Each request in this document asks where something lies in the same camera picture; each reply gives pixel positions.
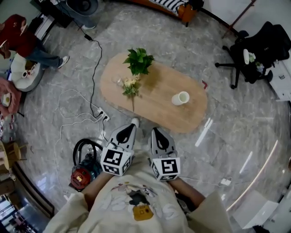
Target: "black hose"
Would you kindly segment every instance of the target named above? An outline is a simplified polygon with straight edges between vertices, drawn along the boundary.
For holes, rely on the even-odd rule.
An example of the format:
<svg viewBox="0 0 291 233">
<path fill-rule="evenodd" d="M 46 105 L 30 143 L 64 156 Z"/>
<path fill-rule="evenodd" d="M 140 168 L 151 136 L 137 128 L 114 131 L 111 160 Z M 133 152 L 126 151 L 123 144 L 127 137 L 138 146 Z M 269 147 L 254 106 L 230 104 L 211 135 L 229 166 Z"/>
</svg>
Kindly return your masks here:
<svg viewBox="0 0 291 233">
<path fill-rule="evenodd" d="M 87 138 L 81 139 L 80 141 L 77 142 L 73 151 L 73 161 L 75 166 L 81 163 L 81 151 L 84 145 L 91 145 L 93 147 L 93 163 L 95 163 L 97 160 L 97 151 L 95 147 L 98 147 L 101 151 L 103 150 L 103 147 L 97 144 L 96 142 Z M 76 163 L 77 154 L 80 154 L 78 163 Z"/>
</svg>

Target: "wooden table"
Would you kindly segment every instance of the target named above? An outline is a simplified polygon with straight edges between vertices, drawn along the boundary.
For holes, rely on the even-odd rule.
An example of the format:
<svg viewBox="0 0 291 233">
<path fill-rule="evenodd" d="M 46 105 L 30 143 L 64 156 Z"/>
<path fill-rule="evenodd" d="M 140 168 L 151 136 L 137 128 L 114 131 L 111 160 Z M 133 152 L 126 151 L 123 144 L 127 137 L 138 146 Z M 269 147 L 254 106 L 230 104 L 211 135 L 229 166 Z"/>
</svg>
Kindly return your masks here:
<svg viewBox="0 0 291 233">
<path fill-rule="evenodd" d="M 133 111 L 131 99 L 122 95 L 118 79 L 132 78 L 129 64 L 123 64 L 126 53 L 117 54 L 106 65 L 100 86 L 104 98 L 120 107 Z M 207 95 L 200 84 L 174 69 L 153 62 L 148 75 L 141 75 L 140 96 L 134 98 L 134 113 L 178 133 L 193 131 L 201 123 L 206 108 Z M 172 96 L 186 91 L 188 103 L 175 106 Z"/>
</svg>

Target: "red shirt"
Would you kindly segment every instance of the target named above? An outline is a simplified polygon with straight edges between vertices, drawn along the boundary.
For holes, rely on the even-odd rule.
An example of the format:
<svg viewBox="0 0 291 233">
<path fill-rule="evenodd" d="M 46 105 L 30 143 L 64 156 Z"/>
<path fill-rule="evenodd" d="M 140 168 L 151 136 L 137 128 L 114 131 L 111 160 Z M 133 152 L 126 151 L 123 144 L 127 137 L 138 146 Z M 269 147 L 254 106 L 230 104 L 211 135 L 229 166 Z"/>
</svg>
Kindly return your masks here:
<svg viewBox="0 0 291 233">
<path fill-rule="evenodd" d="M 20 15 L 12 15 L 5 22 L 4 29 L 0 32 L 0 45 L 7 40 L 9 42 L 9 50 L 16 51 L 20 56 L 26 57 L 32 53 L 36 46 L 36 36 L 26 31 L 21 34 L 21 23 L 25 20 Z"/>
</svg>

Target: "white shoe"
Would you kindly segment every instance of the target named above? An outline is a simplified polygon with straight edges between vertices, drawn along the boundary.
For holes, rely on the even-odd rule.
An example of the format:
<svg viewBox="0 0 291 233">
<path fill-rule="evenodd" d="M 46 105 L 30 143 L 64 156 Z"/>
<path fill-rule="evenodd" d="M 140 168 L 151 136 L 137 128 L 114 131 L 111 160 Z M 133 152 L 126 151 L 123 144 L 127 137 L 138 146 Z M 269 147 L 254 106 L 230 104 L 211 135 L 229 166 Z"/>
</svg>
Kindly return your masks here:
<svg viewBox="0 0 291 233">
<path fill-rule="evenodd" d="M 132 124 L 135 124 L 136 128 L 139 128 L 140 127 L 140 120 L 137 117 L 133 118 L 131 120 L 131 123 Z"/>
<path fill-rule="evenodd" d="M 85 25 L 82 26 L 83 30 L 89 30 L 89 29 L 93 29 L 96 28 L 96 25 L 94 27 L 86 27 Z"/>
<path fill-rule="evenodd" d="M 70 56 L 64 56 L 62 64 L 58 67 L 58 69 L 62 68 L 70 59 Z"/>
</svg>

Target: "gray marble floor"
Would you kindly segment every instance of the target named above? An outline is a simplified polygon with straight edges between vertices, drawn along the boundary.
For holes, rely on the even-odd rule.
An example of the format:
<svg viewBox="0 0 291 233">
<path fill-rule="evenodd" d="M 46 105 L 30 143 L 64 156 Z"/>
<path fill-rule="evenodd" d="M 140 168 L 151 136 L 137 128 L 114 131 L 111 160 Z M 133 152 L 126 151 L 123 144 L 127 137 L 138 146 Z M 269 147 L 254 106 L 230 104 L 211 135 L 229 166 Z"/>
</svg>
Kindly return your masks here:
<svg viewBox="0 0 291 233">
<path fill-rule="evenodd" d="M 132 47 L 143 47 L 157 61 L 200 83 L 202 80 L 208 83 L 208 107 L 200 127 L 187 134 L 170 132 L 181 158 L 181 176 L 186 177 L 185 181 L 204 195 L 219 191 L 228 207 L 255 178 L 278 140 L 273 156 L 251 188 L 272 201 L 278 200 L 291 179 L 287 169 L 291 151 L 289 106 L 285 102 L 276 102 L 275 94 L 264 81 L 252 85 L 245 83 L 241 76 L 237 89 L 229 87 L 234 71 L 214 66 L 215 62 L 231 62 L 221 47 L 230 46 L 235 38 L 229 35 L 221 39 L 225 27 L 199 12 L 186 28 L 179 20 L 160 12 L 116 2 L 100 2 L 93 20 L 98 25 L 88 34 L 103 48 L 96 69 L 93 104 L 102 107 L 110 116 L 110 121 L 105 124 L 107 134 L 117 126 L 129 123 L 135 115 L 106 103 L 99 89 L 100 76 L 114 55 Z M 69 54 L 70 60 L 59 70 L 46 70 L 36 89 L 27 94 L 23 107 L 25 118 L 19 121 L 21 140 L 29 144 L 28 160 L 20 165 L 56 209 L 60 209 L 66 202 L 64 194 L 73 192 L 68 184 L 74 146 L 84 137 L 98 138 L 102 125 L 99 130 L 98 124 L 90 120 L 76 123 L 88 115 L 63 118 L 90 112 L 90 106 L 70 90 L 62 94 L 58 108 L 59 96 L 72 88 L 90 99 L 91 77 L 100 49 L 97 43 L 85 40 L 73 23 L 66 29 L 54 26 L 45 47 L 52 54 Z M 213 125 L 200 146 L 195 147 L 209 117 L 213 119 Z M 73 123 L 76 124 L 63 126 L 60 133 L 62 125 Z M 154 125 L 141 119 L 144 145 Z M 253 155 L 240 173 L 250 152 Z M 221 185 L 223 178 L 231 179 L 231 184 Z M 229 211 L 230 216 L 239 205 Z M 240 230 L 235 223 L 234 230 L 247 232 Z"/>
</svg>

